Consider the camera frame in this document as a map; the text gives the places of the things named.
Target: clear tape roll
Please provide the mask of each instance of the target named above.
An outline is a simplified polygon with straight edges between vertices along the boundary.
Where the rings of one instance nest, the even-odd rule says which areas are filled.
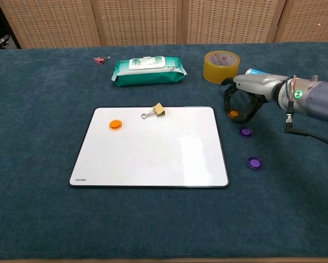
[[[240,58],[225,50],[211,51],[204,56],[203,77],[212,83],[236,77],[240,66]]]

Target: wet wipes package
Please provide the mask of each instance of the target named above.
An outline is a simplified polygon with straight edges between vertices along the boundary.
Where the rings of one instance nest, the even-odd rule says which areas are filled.
[[[117,61],[111,79],[117,86],[130,86],[175,83],[186,75],[180,58],[153,56]]]

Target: purple magnet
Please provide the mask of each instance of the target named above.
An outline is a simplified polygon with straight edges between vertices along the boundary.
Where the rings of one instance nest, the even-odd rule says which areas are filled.
[[[243,136],[243,137],[250,137],[252,135],[252,131],[246,127],[243,127],[240,129],[240,134]]]
[[[262,162],[256,157],[249,158],[247,164],[252,170],[259,170],[262,167]]]

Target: woven partition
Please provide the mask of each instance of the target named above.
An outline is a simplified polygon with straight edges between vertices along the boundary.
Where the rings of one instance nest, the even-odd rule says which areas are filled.
[[[328,0],[290,0],[276,40],[328,41]]]
[[[181,0],[92,0],[102,45],[175,44]]]
[[[285,1],[184,0],[186,42],[264,43],[273,34]]]
[[[0,6],[22,48],[100,45],[91,0],[0,0]]]

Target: whiteboard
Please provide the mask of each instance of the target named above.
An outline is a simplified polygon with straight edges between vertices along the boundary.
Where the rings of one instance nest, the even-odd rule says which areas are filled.
[[[165,107],[97,108],[69,179],[72,187],[226,187],[214,111]],[[119,119],[122,128],[111,130]]]

